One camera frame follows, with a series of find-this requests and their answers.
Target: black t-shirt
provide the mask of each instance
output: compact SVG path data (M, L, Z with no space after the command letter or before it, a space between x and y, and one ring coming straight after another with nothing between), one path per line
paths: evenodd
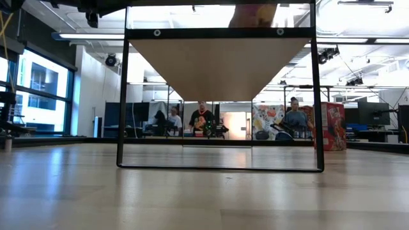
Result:
M193 135L196 131L203 131L203 135L206 135L205 126L207 122L213 123L213 114L210 111L200 113L196 110L192 113L189 125L193 127Z

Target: black metal table frame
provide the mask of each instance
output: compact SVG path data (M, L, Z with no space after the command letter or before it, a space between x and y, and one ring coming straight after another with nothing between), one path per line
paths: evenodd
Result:
M211 5L211 4L265 4L265 3L307 3L310 5L310 27L297 28L199 28L199 29L127 29L128 8L125 13L125 39L123 42L123 62L121 73L120 121L119 134L125 130L125 106L127 98L127 72L129 40L157 39L195 39L195 38L309 38L311 39L311 60L313 68L314 101L321 102L320 71L318 65L318 48L316 36L316 1L315 0L141 0L132 6L169 6L169 5ZM118 137L116 165L121 168L136 169L216 169L277 171L287 173L322 173L325 168L323 151L323 132L321 106L314 106L316 129L316 169L270 169L270 168L237 168L237 167L199 167L199 166L159 166L123 164L124 136Z

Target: red box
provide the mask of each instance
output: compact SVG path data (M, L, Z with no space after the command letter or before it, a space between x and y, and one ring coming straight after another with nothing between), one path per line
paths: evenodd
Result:
M346 127L344 105L321 103L323 143L325 151L346 150Z

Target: yellow cable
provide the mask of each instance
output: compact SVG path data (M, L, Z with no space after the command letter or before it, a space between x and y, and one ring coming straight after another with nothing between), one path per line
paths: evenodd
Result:
M3 37L3 43L4 43L4 53L6 54L6 60L7 60L7 65L9 64L9 60L8 60L8 51L7 51L7 41L6 41L6 35L4 34L4 32L6 31L6 28L8 26L8 23L10 22L10 20L12 19L14 13L11 13L10 16L8 17L6 23L4 24L3 21L3 13L0 12L0 22L1 22L1 33L0 33L0 37ZM8 78L10 80L10 84L12 85L12 93L15 92L14 90L14 82L13 82L13 77L10 75L10 71L8 71Z
M408 144L408 133L406 132L404 126L402 125L403 131L405 132L405 141Z

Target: white ceiling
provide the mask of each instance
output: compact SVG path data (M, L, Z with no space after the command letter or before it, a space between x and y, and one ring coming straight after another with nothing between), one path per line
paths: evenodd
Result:
M317 32L321 35L336 36L409 36L409 1L394 0L392 11L385 13L386 7L340 6L338 0L322 0L317 9ZM26 0L23 8L45 22L56 31L64 33L123 33L125 10L114 12L99 19L99 28L90 28L84 13L76 8L60 6L52 8L49 3L37 0ZM172 7L139 7L132 8L132 27L134 28L177 28L177 27L226 27L234 6L191 6ZM291 7L280 7L274 18L275 26L305 25L309 22L308 5L296 4ZM80 42L87 46L87 51L104 59L107 53L118 53L122 50L122 42ZM341 57L320 65L321 84L337 84L339 79L352 76L361 71L364 77L373 77L384 63L395 59L409 58L409 46L379 45L340 45ZM309 49L303 49L295 59L295 65L284 68L273 82L280 78L288 84L312 84L311 55ZM147 63L146 75L157 75Z

